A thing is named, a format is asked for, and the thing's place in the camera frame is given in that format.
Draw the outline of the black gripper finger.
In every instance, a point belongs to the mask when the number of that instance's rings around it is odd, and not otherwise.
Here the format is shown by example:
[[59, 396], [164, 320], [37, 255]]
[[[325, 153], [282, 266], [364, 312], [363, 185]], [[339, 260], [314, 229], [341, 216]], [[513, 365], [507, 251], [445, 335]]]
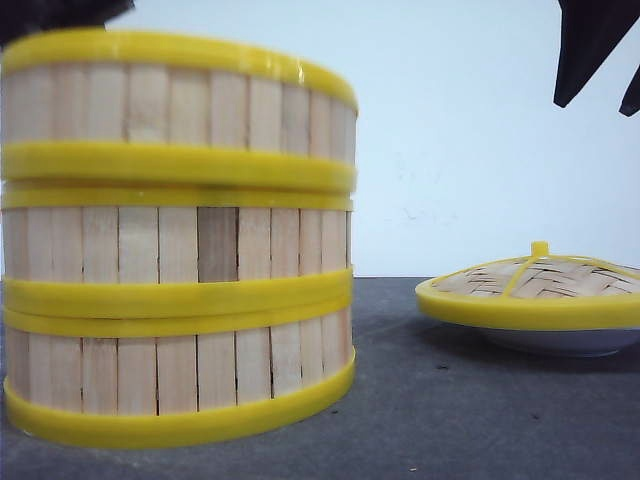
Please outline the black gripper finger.
[[620, 104], [619, 112], [631, 117], [640, 111], [640, 67], [637, 68]]
[[559, 6], [560, 53], [553, 101], [564, 108], [638, 21], [639, 3], [561, 0]]
[[1, 0], [1, 47], [35, 32], [104, 26], [134, 7], [132, 0]]

